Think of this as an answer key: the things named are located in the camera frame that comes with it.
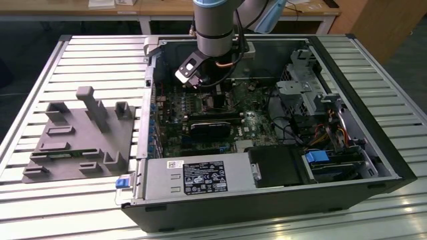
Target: warning label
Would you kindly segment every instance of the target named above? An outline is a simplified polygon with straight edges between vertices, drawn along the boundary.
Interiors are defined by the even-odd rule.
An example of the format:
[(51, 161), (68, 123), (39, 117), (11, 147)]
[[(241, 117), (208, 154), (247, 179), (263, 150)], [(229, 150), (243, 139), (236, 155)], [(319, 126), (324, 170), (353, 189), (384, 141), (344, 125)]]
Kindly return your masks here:
[(228, 191), (223, 161), (184, 164), (183, 179), (187, 195)]

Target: metal table surface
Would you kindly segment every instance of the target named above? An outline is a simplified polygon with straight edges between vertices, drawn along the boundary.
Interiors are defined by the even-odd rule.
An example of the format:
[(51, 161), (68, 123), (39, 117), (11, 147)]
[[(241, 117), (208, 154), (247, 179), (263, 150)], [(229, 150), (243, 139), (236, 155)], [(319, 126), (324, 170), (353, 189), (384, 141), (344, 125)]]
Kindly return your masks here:
[[(105, 106), (141, 105), (144, 36), (60, 41), (0, 146), (0, 239), (416, 239), (427, 234), (427, 118), (357, 40), (319, 37), (418, 180), (348, 210), (171, 233), (143, 232), (115, 202), (117, 177), (23, 184), (23, 170), (48, 117), (48, 102), (81, 108), (75, 89), (92, 85)], [(136, 110), (129, 171), (136, 167)]]

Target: wooden table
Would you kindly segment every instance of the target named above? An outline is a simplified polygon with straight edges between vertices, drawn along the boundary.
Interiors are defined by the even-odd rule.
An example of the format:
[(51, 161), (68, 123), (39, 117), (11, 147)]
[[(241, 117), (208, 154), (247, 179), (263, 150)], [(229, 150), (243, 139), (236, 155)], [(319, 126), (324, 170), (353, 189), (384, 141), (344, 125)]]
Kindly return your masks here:
[(89, 10), (89, 0), (0, 0), (0, 21), (139, 21), (141, 3)]
[[(313, 21), (320, 22), (316, 34), (327, 34), (335, 17), (340, 15), (339, 8), (329, 8), (323, 0), (311, 0), (307, 4), (291, 5), (283, 10), (279, 21)], [(192, 0), (143, 0), (140, 5), (143, 16), (141, 30), (151, 33), (149, 21), (189, 21), (193, 16)]]
[[(285, 8), (280, 21), (320, 22), (316, 33), (327, 34), (339, 8), (311, 0), (296, 9), (301, 12)], [(152, 34), (151, 21), (189, 21), (192, 15), (192, 0), (137, 0), (133, 6), (100, 10), (89, 10), (88, 0), (0, 0), (0, 21), (139, 21), (144, 35)]]

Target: table leg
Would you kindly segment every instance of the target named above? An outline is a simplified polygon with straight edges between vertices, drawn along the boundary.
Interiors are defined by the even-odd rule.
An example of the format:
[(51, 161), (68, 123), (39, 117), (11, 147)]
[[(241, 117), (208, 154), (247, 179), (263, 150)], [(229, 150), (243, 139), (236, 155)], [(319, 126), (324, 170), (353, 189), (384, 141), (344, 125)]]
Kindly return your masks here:
[(323, 21), (319, 25), (317, 32), (315, 34), (328, 34), (335, 17), (336, 17), (335, 15), (323, 17)]
[(149, 27), (149, 18), (140, 17), (139, 18), (140, 31), (143, 35), (151, 35), (152, 29)]

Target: blue latch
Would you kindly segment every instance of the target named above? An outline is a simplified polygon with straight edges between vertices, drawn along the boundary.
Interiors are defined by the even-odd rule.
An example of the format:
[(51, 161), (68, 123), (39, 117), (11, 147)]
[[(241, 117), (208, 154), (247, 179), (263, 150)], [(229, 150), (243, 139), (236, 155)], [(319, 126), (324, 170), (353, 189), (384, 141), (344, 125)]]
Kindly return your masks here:
[(329, 157), (325, 151), (311, 151), (305, 154), (305, 158), (308, 163), (319, 163), (319, 162), (328, 162), (329, 161)]
[(129, 188), (131, 185), (129, 185), (129, 178), (119, 178), (116, 181), (115, 181), (115, 188), (116, 189), (127, 189)]

